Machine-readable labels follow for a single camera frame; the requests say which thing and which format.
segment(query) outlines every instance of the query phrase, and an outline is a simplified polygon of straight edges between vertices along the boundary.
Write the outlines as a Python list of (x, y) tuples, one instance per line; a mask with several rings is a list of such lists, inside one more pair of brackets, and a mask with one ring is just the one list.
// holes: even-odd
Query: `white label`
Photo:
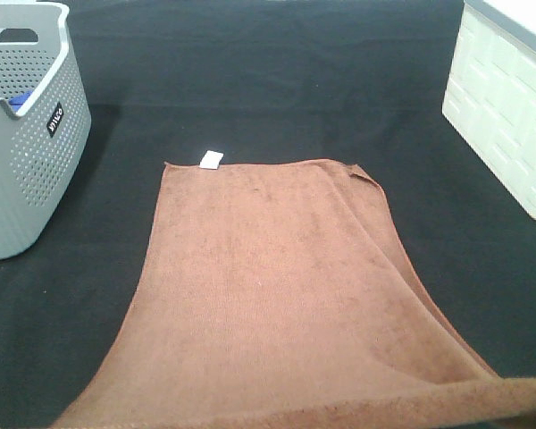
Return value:
[(218, 164), (221, 162), (224, 154), (220, 152), (214, 152), (213, 150), (207, 150), (205, 156), (198, 165), (200, 168), (206, 168), (208, 170), (218, 169)]

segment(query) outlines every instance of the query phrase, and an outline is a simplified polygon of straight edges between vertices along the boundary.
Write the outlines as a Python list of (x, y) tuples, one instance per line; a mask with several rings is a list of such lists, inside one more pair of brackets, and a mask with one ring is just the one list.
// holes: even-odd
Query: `brown towel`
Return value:
[(167, 165), (117, 340), (55, 426), (536, 427), (422, 286), (358, 166)]

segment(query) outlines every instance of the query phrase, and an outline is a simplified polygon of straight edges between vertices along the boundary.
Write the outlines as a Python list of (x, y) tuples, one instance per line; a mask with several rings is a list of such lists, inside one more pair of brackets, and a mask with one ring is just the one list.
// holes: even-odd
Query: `black cloth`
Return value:
[(360, 164), (450, 322), (500, 375), (536, 375), (536, 222), (440, 112), (460, 0), (66, 3), (93, 124), (38, 242), (0, 261), (0, 426), (48, 425), (88, 384), (163, 161), (207, 149)]

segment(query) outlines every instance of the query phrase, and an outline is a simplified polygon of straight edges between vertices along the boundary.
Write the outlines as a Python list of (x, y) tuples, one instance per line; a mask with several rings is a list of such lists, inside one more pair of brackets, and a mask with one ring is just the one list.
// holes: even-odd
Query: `box lid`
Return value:
[(465, 0), (536, 52), (536, 0)]

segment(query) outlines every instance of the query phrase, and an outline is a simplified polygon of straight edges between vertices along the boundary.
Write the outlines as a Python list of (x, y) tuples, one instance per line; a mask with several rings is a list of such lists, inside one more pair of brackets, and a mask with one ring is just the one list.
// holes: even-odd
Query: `perforated basket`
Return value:
[[(69, 9), (0, 1), (0, 29), (38, 41), (0, 42), (0, 258), (38, 238), (66, 190), (91, 117), (71, 39)], [(19, 110), (8, 99), (33, 91)]]

